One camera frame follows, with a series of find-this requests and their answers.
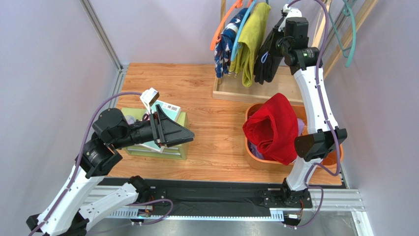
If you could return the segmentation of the yellow-green trousers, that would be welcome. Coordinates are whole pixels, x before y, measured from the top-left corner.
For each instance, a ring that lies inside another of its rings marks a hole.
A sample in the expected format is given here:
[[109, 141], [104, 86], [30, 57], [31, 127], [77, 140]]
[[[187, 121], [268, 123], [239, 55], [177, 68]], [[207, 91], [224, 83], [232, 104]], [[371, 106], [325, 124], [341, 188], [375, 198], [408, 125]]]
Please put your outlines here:
[[249, 87], [253, 83], [254, 64], [263, 43], [271, 6], [266, 1], [255, 4], [245, 22], [239, 37], [239, 51], [231, 62], [229, 74], [242, 75], [242, 85]]

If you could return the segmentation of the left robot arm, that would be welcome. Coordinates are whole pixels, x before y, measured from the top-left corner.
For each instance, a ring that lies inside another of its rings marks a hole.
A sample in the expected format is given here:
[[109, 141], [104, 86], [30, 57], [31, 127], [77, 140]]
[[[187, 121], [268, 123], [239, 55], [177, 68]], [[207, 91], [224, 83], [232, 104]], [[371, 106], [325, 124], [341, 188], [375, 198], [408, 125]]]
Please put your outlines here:
[[92, 124], [94, 134], [84, 144], [72, 174], [54, 201], [26, 224], [32, 233], [45, 236], [84, 236], [103, 218], [130, 204], [153, 204], [150, 186], [140, 176], [131, 177], [116, 191], [85, 204], [91, 191], [122, 159], [119, 149], [155, 142], [172, 147], [191, 142], [194, 133], [177, 124], [157, 107], [145, 120], [129, 124], [121, 110], [111, 108], [99, 114]]

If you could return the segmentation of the blue wire hanger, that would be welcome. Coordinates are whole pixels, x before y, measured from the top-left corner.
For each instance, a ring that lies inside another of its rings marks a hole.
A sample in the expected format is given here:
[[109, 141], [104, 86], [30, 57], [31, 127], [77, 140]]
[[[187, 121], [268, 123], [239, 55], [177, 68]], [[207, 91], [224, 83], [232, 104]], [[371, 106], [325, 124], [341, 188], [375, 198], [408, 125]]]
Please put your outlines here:
[[265, 62], [265, 60], [267, 58], [267, 55], [268, 55], [267, 50], [266, 50], [265, 41], [264, 41], [264, 43], [262, 45], [262, 57], [260, 59], [261, 63], [264, 63]]

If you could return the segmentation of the purple trousers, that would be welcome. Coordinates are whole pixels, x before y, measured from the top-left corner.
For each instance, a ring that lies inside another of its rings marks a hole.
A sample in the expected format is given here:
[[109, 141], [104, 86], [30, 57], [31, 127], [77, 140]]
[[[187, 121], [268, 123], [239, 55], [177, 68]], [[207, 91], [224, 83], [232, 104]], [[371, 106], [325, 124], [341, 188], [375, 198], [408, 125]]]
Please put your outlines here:
[[[298, 121], [298, 136], [301, 136], [305, 128], [305, 123], [300, 118], [297, 118], [297, 121]], [[258, 151], [257, 146], [255, 144], [248, 141], [248, 147], [252, 155], [257, 157], [258, 159], [265, 160], [264, 156]]]

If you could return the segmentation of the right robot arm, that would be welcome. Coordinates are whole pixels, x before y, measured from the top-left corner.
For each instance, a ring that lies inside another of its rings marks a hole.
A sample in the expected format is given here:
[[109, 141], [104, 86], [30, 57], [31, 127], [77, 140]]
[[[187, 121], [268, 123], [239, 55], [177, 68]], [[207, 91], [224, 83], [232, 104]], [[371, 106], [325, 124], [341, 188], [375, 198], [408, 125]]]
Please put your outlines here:
[[308, 20], [282, 17], [273, 29], [271, 54], [282, 57], [302, 94], [307, 117], [307, 134], [294, 140], [297, 158], [278, 190], [263, 192], [265, 207], [311, 207], [308, 182], [322, 161], [347, 138], [331, 112], [324, 89], [321, 54], [308, 45]]

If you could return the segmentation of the light blue hanger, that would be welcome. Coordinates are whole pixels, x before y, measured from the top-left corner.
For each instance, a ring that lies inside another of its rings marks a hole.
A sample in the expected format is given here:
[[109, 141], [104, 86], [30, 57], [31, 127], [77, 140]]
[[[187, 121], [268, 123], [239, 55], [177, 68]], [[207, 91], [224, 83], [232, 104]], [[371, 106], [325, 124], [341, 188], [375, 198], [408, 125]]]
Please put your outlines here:
[[249, 4], [247, 6], [247, 10], [246, 10], [246, 12], [244, 13], [244, 15], [241, 19], [240, 26], [238, 28], [238, 31], [236, 33], [236, 37], [235, 37], [235, 40], [234, 40], [234, 43], [233, 43], [233, 46], [232, 46], [232, 52], [231, 52], [231, 57], [230, 57], [231, 62], [233, 62], [237, 57], [237, 54], [238, 54], [238, 51], [239, 51], [239, 37], [240, 37], [240, 34], [241, 34], [241, 32], [244, 28], [245, 22], [247, 21], [248, 17], [251, 14], [251, 11], [252, 11], [253, 7], [255, 6], [255, 4], [256, 4], [255, 0], [250, 0], [249, 1]]

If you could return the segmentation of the beige hanger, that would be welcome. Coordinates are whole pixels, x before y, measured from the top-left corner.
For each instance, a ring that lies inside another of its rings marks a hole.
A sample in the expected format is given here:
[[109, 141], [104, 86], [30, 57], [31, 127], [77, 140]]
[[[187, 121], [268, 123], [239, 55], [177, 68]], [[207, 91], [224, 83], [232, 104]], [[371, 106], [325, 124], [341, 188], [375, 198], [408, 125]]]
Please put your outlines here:
[[320, 7], [320, 11], [317, 17], [314, 35], [312, 37], [312, 47], [317, 47], [318, 49], [321, 48], [322, 40], [324, 38], [324, 31], [328, 29], [326, 23], [329, 22], [327, 20], [327, 16], [329, 15], [329, 9], [331, 6], [331, 0], [322, 0], [322, 3], [325, 5], [327, 12], [325, 13], [323, 8]]

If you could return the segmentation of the black trousers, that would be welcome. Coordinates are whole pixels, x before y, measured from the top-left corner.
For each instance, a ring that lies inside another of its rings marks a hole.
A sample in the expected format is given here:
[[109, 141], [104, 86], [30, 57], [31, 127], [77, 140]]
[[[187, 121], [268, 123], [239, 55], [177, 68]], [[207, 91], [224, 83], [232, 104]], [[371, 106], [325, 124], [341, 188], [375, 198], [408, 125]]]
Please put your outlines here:
[[270, 52], [271, 44], [274, 40], [275, 33], [278, 31], [279, 25], [275, 25], [269, 32], [261, 48], [259, 49], [255, 64], [254, 64], [254, 82], [261, 85], [264, 82], [272, 82], [276, 75], [277, 69], [282, 61], [282, 57], [275, 57]]

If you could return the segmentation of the red trousers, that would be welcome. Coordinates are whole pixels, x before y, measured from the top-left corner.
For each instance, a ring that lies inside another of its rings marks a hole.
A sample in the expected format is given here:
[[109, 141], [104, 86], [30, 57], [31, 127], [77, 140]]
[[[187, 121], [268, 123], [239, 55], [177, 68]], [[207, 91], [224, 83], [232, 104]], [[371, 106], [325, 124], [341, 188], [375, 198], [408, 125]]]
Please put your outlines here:
[[296, 157], [294, 140], [299, 135], [298, 118], [289, 100], [277, 93], [242, 126], [245, 137], [264, 160], [289, 165]]

